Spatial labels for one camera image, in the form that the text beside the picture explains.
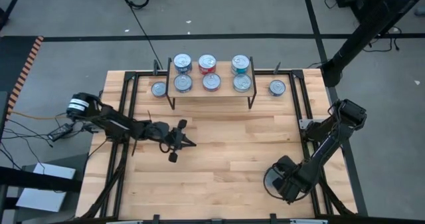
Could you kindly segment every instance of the gray floor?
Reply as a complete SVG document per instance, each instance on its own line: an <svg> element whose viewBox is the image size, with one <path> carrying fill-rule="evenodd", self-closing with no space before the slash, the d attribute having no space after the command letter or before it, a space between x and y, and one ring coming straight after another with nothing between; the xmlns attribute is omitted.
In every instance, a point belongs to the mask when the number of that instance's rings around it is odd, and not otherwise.
<svg viewBox="0 0 425 224"><path fill-rule="evenodd" d="M0 0L0 6L9 1ZM312 3L321 33L351 33L357 26L350 10L328 10L323 0ZM136 12L150 35L312 33L304 0L151 0L146 9ZM425 18L413 14L397 25L404 33L425 33ZM19 0L0 35L112 36L141 35L141 31L123 0ZM342 43L324 41L328 57ZM425 219L421 158L425 125L420 119L425 114L425 68L421 65L425 39L399 39L398 44L399 52L361 53L345 70L337 91L340 98L368 110L365 128L351 143L369 215ZM258 68L271 68L280 61L287 68L319 62L313 39L154 41L153 45L162 63L179 52L193 56L209 52L219 60L244 53L254 57ZM374 45L374 49L387 47L388 40ZM64 112L72 94L101 90L108 70L150 69L153 59L146 41L43 43L15 110L37 116ZM43 134L56 126L54 121L16 115L11 119ZM7 126L25 132L16 125ZM86 153L90 140L90 135L81 134L56 142L52 149L32 139L31 147L47 162ZM4 143L19 165L36 162L22 140ZM0 164L10 166L4 158ZM61 217L67 219L70 214L52 218Z"/></svg>

